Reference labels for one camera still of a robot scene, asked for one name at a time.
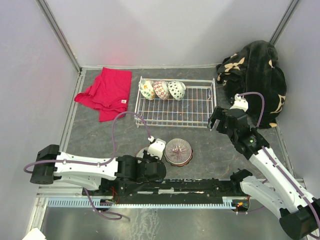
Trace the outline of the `white paper corner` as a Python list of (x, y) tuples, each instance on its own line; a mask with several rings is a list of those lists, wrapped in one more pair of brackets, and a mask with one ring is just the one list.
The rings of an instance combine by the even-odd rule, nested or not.
[(39, 228), (32, 228), (22, 240), (46, 240), (46, 236), (39, 230)]

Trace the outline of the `blue triangle pattern bowl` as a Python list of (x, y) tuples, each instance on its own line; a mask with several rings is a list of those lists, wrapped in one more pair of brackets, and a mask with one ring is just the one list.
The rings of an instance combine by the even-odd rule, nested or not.
[(161, 99), (161, 100), (167, 100), (170, 96), (170, 92), (168, 89), (168, 84), (166, 81), (163, 80), (157, 80), (153, 83), (153, 89), (155, 94)]

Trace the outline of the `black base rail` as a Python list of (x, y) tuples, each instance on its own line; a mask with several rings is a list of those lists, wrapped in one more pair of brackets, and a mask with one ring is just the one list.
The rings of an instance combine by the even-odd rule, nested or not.
[(144, 183), (103, 179), (91, 197), (111, 197), (118, 204), (221, 204), (224, 197), (247, 198), (238, 182), (208, 179), (164, 179)]

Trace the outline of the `red folded t-shirt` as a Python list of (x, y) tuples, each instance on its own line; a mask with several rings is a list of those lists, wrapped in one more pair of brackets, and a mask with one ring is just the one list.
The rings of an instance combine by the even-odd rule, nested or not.
[(99, 112), (99, 121), (108, 122), (128, 110), (132, 72), (104, 67), (93, 84), (78, 93), (74, 101)]

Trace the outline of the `black floral blanket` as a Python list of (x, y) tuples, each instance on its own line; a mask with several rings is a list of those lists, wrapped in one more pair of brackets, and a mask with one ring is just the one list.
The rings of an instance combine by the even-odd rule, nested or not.
[(278, 52), (273, 44), (264, 40), (253, 41), (216, 66), (216, 83), (223, 86), (229, 102), (236, 94), (260, 93), (264, 98), (263, 115), (261, 97), (246, 95), (247, 114), (260, 129), (277, 126), (276, 118), (281, 113), (287, 93), (285, 75), (277, 66)]

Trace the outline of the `red rimmed bowl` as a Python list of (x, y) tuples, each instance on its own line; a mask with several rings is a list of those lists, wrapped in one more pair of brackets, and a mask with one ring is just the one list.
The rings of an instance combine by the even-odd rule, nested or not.
[(170, 81), (167, 86), (170, 94), (175, 100), (181, 101), (184, 98), (186, 93), (186, 86), (183, 82), (174, 80)]

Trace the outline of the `floral orange green bowl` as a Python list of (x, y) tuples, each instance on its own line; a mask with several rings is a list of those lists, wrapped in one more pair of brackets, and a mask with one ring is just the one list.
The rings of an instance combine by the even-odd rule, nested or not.
[(156, 97), (153, 84), (153, 81), (145, 79), (141, 79), (139, 82), (139, 91), (147, 100), (153, 100)]

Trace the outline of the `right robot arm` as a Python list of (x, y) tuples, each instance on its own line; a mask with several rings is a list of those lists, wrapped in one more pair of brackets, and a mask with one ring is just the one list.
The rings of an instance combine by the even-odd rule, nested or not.
[(283, 231), (292, 239), (317, 238), (320, 229), (320, 200), (308, 192), (279, 161), (256, 127), (250, 127), (244, 110), (215, 107), (208, 120), (212, 129), (229, 137), (237, 152), (256, 166), (272, 187), (260, 183), (249, 173), (229, 183), (231, 193), (243, 193), (258, 200), (279, 220)]

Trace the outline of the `grey hexagon pattern bowl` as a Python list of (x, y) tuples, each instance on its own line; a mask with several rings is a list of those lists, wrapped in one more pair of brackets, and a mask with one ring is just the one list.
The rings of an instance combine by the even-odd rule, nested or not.
[(150, 157), (148, 153), (148, 147), (144, 147), (138, 151), (138, 153), (135, 155), (138, 159), (148, 159)]

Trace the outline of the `purple striped bowl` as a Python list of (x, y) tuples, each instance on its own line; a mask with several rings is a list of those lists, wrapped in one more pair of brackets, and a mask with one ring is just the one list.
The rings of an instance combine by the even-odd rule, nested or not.
[(170, 140), (165, 147), (164, 153), (166, 154), (172, 154), (174, 153), (186, 153), (186, 154), (190, 154), (193, 150), (191, 145), (184, 139), (181, 138), (174, 138), (172, 140)]

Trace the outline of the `white wire dish rack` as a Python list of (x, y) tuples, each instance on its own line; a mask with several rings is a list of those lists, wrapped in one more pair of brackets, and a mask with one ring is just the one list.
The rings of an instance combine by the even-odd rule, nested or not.
[[(143, 96), (142, 84), (147, 86), (161, 82), (179, 82), (185, 88), (181, 100), (171, 94), (167, 99)], [(206, 128), (209, 117), (217, 104), (215, 80), (200, 79), (156, 79), (141, 77), (138, 84), (134, 112), (140, 115), (149, 126)]]

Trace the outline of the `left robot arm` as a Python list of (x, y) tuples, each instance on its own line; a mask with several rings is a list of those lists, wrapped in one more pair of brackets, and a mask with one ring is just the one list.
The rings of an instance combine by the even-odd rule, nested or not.
[(51, 185), (60, 181), (106, 195), (111, 189), (109, 181), (140, 184), (164, 179), (166, 167), (161, 159), (165, 147), (164, 142), (156, 140), (142, 157), (123, 155), (111, 159), (72, 155), (51, 144), (37, 153), (31, 164), (30, 182)]

